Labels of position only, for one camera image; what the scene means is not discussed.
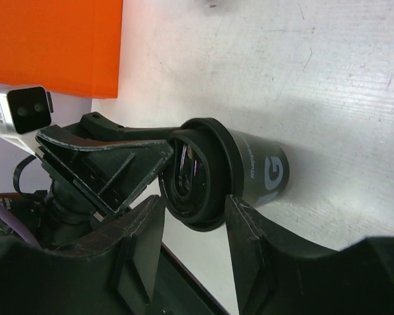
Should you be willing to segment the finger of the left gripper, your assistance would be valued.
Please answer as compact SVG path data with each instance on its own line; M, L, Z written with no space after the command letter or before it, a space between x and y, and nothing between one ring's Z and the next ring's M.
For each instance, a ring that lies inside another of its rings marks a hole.
M126 127L115 123L98 112L82 116L79 126L92 140L109 143L163 143L169 142L183 127Z
M173 156L166 140L99 141L52 125L36 136L43 168L88 214L125 211Z

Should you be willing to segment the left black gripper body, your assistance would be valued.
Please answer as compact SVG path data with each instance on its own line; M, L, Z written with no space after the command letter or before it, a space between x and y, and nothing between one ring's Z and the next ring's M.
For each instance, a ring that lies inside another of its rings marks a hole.
M119 218L130 212L135 143L103 143L85 131L40 131L36 136L43 166L80 204L79 214Z

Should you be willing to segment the black paper coffee cup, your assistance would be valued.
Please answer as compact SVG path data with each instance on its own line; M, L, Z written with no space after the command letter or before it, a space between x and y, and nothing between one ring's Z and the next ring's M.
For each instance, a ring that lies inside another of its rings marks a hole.
M230 130L243 166L242 198L252 207L261 207L278 198L286 189L290 166L279 143Z

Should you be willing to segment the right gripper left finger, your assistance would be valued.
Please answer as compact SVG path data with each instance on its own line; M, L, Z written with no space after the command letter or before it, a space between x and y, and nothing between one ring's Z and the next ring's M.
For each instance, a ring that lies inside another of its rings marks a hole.
M153 195L65 250L0 238L0 314L144 314L164 217Z

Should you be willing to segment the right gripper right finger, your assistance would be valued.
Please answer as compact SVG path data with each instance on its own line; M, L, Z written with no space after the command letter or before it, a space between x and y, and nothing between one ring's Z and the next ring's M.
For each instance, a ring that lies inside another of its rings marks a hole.
M225 220L241 314L394 314L394 237L334 251L235 196Z

